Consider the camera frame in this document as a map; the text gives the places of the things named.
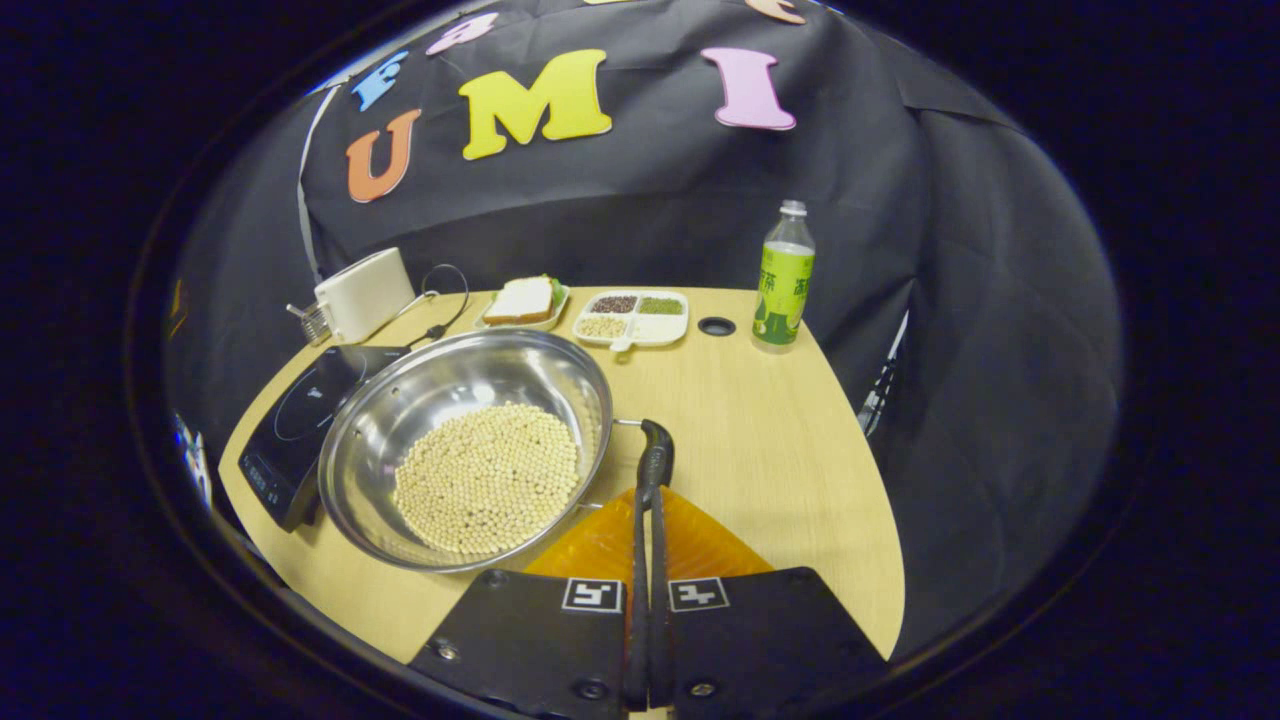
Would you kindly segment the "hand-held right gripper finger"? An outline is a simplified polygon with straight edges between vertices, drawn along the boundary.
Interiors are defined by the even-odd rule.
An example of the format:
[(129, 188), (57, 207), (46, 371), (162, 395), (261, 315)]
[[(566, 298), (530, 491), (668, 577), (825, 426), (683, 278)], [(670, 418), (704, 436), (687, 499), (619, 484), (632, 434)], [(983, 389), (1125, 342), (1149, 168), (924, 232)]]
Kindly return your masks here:
[(676, 719), (800, 719), (884, 674), (815, 569), (772, 568), (672, 489), (653, 500), (652, 705)]
[(481, 571), (411, 661), (527, 717), (623, 717), (646, 703), (644, 521), (627, 489), (522, 571)]

